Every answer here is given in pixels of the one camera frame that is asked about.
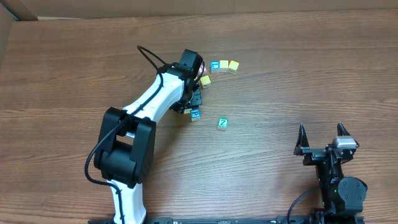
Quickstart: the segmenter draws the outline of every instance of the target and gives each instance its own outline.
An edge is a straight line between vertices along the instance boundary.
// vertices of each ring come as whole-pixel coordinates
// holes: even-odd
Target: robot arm
[[[195,78],[202,62],[202,57],[196,52],[185,50],[179,63],[159,68],[161,75],[157,75],[152,86],[138,100],[123,110],[110,108],[105,112],[98,142],[109,133],[111,135],[96,150],[94,166],[108,183],[118,187],[121,195],[111,188],[115,216],[113,220],[100,223],[141,224],[144,221],[146,210],[142,202],[142,183],[154,158],[156,123],[169,109],[184,111],[201,104]],[[120,129],[112,133],[114,127],[122,122]],[[127,135],[134,138],[134,142],[129,145],[117,141],[116,135]]]

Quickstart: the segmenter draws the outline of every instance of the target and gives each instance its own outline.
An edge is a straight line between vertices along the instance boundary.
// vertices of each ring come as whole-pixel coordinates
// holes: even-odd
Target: wood grain
[[[112,216],[110,190],[89,183],[83,164],[106,109],[154,81],[137,44],[168,62],[184,49],[240,62],[237,75],[210,74],[201,120],[169,111],[160,121],[149,216],[284,215],[317,184],[293,155],[299,124],[322,147],[342,121],[361,144],[343,171],[369,185],[362,215],[398,222],[398,10],[370,10],[14,24],[0,72],[1,223]],[[316,194],[294,214],[317,206]]]

